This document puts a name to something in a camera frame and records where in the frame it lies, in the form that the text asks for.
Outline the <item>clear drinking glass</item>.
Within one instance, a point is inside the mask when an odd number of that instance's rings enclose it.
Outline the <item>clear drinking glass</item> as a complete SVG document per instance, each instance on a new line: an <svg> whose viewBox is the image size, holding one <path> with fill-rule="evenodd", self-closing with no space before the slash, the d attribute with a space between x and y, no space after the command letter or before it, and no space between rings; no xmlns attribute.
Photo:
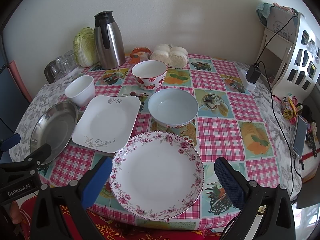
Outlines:
<svg viewBox="0 0 320 240"><path fill-rule="evenodd" d="M72 50L69 50L65 53L65 58L68 59L69 63L73 66L77 65L76 59L75 59L75 53Z"/></svg>
<svg viewBox="0 0 320 240"><path fill-rule="evenodd" d="M60 67L65 74L68 74L72 71L72 66L67 58L64 58L60 61Z"/></svg>

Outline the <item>white shelf unit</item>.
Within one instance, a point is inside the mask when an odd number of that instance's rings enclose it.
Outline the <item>white shelf unit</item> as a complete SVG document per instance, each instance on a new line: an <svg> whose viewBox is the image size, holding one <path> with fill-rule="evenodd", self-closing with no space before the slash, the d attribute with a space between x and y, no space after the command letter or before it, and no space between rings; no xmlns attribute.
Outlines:
<svg viewBox="0 0 320 240"><path fill-rule="evenodd" d="M281 59L271 83L272 94L304 101L319 78L319 39L303 14L270 7L259 54L267 49Z"/></svg>

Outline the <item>light blue bowl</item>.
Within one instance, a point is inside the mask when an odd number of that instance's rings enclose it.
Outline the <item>light blue bowl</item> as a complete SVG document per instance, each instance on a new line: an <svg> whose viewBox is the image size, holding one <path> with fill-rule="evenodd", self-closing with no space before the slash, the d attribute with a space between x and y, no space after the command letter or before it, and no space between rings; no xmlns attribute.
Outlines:
<svg viewBox="0 0 320 240"><path fill-rule="evenodd" d="M187 91L167 88L149 98L148 110L160 125L177 128L189 124L197 116L199 105Z"/></svg>

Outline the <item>floral rimmed round plate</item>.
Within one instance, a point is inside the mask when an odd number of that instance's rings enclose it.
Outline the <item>floral rimmed round plate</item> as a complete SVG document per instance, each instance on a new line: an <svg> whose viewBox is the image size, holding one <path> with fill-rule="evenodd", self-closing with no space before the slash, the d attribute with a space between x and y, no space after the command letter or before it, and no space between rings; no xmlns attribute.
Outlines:
<svg viewBox="0 0 320 240"><path fill-rule="evenodd" d="M182 137L145 132L115 154L109 183L126 211L146 220L167 220L197 201L204 167L195 147Z"/></svg>

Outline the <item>small glass teapot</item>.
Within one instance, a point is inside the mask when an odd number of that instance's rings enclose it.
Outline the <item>small glass teapot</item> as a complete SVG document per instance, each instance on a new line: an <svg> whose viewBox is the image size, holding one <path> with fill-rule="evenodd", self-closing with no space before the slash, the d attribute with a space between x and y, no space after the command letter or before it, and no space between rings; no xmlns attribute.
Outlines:
<svg viewBox="0 0 320 240"><path fill-rule="evenodd" d="M49 62L44 69L44 75L49 84L57 81L60 77L60 74L61 70L56 60Z"/></svg>

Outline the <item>strawberry pattern bowl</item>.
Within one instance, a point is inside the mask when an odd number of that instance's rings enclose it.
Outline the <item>strawberry pattern bowl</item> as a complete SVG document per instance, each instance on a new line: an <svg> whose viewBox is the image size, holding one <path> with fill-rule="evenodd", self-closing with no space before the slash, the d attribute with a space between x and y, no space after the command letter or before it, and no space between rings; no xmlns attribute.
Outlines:
<svg viewBox="0 0 320 240"><path fill-rule="evenodd" d="M156 90L163 85L168 67L157 60L143 61L132 67L137 86L143 90Z"/></svg>

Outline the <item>checked picture tablecloth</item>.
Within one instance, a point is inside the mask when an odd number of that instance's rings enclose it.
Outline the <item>checked picture tablecloth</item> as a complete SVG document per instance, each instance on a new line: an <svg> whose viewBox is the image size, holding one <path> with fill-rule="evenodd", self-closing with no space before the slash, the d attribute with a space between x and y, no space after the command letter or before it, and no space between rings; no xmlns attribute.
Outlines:
<svg viewBox="0 0 320 240"><path fill-rule="evenodd" d="M224 189L214 174L214 161L225 157L235 170L261 186L276 187L279 167L276 163L276 147L263 120L257 97L250 92L238 92L234 81L240 81L238 67L231 61L221 61L199 54L189 54L186 69L168 69L165 88L178 88L195 95L200 112L185 128L169 130L159 126L148 111L147 103L154 91L136 86L131 74L132 64L126 62L120 68L102 71L95 66L84 69L80 75L90 75L95 81L97 95L137 96L141 101L140 112L132 131L132 137L147 131L176 133L188 140L199 152L205 168L205 185L199 200L185 213L168 222L147 221L127 213L112 195L109 182L99 194L92 211L104 217L127 224L159 229L196 230L226 225L238 209L231 206ZM70 144L53 162L41 166L40 178L50 186L65 186L72 179L80 179L102 157L98 151Z"/></svg>

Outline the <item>orange snack packet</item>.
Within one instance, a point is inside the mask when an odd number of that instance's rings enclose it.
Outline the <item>orange snack packet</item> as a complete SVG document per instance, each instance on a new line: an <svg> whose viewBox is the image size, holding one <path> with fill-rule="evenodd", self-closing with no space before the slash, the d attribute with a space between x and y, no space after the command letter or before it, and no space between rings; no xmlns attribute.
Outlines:
<svg viewBox="0 0 320 240"><path fill-rule="evenodd" d="M151 51L147 47L137 47L130 53L130 64L137 64L150 59Z"/></svg>

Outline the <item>bag of steamed buns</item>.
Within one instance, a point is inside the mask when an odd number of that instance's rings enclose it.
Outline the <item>bag of steamed buns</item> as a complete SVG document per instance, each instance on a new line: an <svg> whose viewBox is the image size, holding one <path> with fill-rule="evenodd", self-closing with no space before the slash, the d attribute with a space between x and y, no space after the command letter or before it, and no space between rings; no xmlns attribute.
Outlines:
<svg viewBox="0 0 320 240"><path fill-rule="evenodd" d="M161 61L171 68L184 69L188 64L188 52L183 47L159 44L155 46L150 59Z"/></svg>

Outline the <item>stainless steel thermos jug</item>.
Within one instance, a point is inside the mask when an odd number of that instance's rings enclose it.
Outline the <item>stainless steel thermos jug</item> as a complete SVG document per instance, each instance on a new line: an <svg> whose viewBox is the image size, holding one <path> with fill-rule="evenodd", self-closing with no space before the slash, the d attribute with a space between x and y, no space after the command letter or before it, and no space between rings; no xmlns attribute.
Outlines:
<svg viewBox="0 0 320 240"><path fill-rule="evenodd" d="M120 29L112 11L102 11L94 16L94 41L103 69L118 68L125 63L125 51Z"/></svg>

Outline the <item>white square plate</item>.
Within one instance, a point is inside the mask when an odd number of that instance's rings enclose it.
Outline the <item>white square plate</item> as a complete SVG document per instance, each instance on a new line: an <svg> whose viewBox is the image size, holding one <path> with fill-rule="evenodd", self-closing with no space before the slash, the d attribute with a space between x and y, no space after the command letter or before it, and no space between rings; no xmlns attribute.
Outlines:
<svg viewBox="0 0 320 240"><path fill-rule="evenodd" d="M96 96L77 123L72 141L96 151L116 153L127 144L139 108L136 96Z"/></svg>

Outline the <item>white power strip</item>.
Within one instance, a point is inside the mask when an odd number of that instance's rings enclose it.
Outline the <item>white power strip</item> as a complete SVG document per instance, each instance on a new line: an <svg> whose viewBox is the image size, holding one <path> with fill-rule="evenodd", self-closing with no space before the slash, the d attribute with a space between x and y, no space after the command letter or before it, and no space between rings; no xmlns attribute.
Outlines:
<svg viewBox="0 0 320 240"><path fill-rule="evenodd" d="M247 72L246 72L245 70L243 70L243 69L240 69L240 70L239 70L239 74L238 74L238 75L239 75L239 77L240 77L240 80L241 80L244 88L245 88L246 90L252 92L252 91L255 90L256 85L255 85L255 83L251 83L251 82L249 82L249 81L247 80L246 74L247 74Z"/></svg>

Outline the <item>grey floral tablecloth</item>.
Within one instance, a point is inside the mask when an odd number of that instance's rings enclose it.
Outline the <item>grey floral tablecloth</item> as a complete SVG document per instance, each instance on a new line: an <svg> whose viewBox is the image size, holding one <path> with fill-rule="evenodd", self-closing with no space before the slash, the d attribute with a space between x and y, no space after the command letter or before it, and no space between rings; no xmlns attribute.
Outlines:
<svg viewBox="0 0 320 240"><path fill-rule="evenodd" d="M302 179L298 174L291 172L290 166L290 153L287 143L283 137L281 129L272 112L272 102L269 87L264 85L262 81L257 81L256 88L253 92L245 91L244 93L237 92L235 88L232 88L226 81L226 79L240 82L239 70L243 69L247 71L248 66L242 63L233 61L223 61L219 59L205 59L200 55L192 55L195 58L189 58L192 60L192 64L187 68L176 70L173 68L168 69L168 75L164 81L164 85L159 88L179 88L188 91L190 94L199 92L199 89L208 90L221 94L220 97L224 99L224 104L228 105L228 116L224 116L219 112L218 108L215 113L209 111L208 108L202 107L200 110L205 110L203 113L199 113L199 116L207 116L213 118L215 121L218 119L227 119L228 124L218 125L222 127L223 132L204 132L204 125L200 124L200 121L195 121L198 128L194 127L194 131L197 130L197 136L187 132L186 129L181 128L181 136L189 139L194 146L200 147L201 154L211 160L212 157L218 157L218 154L227 154L227 157L231 157L231 161L242 161L244 158L262 158L263 155L253 155L249 153L245 143L242 139L244 135L239 135L235 128L231 127L231 120L240 120L245 122L254 122L258 125L258 122L263 122L268 133L268 138L272 140L272 154L277 157L278 162L278 174L280 182L284 183L289 188L289 193L292 190L292 180L294 181L294 189L291 198L295 198L302 187ZM207 64L208 67L194 67L196 61ZM94 77L96 85L96 95L108 95L108 96L127 96L129 92L135 92L135 95L142 96L142 114L138 115L138 121L132 131L131 136L135 136L139 133L147 131L151 126L151 115L147 108L148 98L151 92L147 90L141 90L131 73L133 64L126 62L122 66L113 70L93 70L92 68L84 68L80 72L81 75L91 75ZM51 85L44 85L36 97L31 102L30 106L24 113L16 132L21 136L21 142L13 147L13 150L9 150L10 157L13 161L21 161L30 154L30 137L32 131L39 120L40 116L51 106L57 102L66 100L64 96L64 90L76 77L80 76L79 73L72 75L71 77L65 77L64 79L52 83ZM116 83L113 85L99 85L102 81L102 76L111 77L116 74ZM185 82L178 83L178 76L188 78Z"/></svg>

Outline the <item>white plastic cup bowl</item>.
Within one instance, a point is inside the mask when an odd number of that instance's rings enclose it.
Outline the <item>white plastic cup bowl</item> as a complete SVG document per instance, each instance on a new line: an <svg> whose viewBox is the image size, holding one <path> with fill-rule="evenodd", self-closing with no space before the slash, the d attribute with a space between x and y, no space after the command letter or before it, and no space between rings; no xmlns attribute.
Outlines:
<svg viewBox="0 0 320 240"><path fill-rule="evenodd" d="M65 89L65 96L78 107L84 107L95 97L94 78L83 75L75 79Z"/></svg>

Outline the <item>smartphone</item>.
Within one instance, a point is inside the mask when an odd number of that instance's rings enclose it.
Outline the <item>smartphone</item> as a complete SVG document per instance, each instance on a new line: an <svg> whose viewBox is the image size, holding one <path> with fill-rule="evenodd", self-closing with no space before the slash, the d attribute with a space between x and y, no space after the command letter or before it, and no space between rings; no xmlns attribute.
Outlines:
<svg viewBox="0 0 320 240"><path fill-rule="evenodd" d="M307 130L308 130L308 124L299 115L297 118L296 127L292 137L292 142L291 142L291 149L299 159L303 155Z"/></svg>

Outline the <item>black power adapter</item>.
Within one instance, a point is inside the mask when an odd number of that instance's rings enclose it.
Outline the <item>black power adapter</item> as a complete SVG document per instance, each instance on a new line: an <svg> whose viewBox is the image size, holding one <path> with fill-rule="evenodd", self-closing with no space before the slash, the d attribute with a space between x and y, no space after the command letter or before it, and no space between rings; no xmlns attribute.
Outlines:
<svg viewBox="0 0 320 240"><path fill-rule="evenodd" d="M250 65L248 72L246 74L246 80L249 83L255 84L261 75L261 70L257 63Z"/></svg>

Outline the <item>napa cabbage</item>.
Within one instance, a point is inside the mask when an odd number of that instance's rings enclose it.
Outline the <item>napa cabbage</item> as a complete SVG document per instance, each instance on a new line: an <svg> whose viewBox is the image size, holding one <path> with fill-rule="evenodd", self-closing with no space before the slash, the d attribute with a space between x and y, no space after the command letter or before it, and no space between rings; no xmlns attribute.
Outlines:
<svg viewBox="0 0 320 240"><path fill-rule="evenodd" d="M82 28L73 40L73 51L76 62L82 67L90 67L99 60L96 53L94 30L91 27Z"/></svg>

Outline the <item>red patterned cushion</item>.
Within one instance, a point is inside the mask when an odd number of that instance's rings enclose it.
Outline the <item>red patterned cushion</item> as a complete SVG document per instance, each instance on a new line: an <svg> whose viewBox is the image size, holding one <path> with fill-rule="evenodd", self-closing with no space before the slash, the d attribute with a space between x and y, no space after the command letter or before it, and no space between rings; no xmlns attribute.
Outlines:
<svg viewBox="0 0 320 240"><path fill-rule="evenodd" d="M36 203L36 196L29 198L22 205L16 201L9 207L9 216L13 224L18 226L23 239L30 238L30 226L33 216L33 208ZM96 228L104 239L220 239L221 233L212 232L209 229L195 231L168 231L141 228L108 220L95 213L88 212L91 220L95 222Z"/></svg>

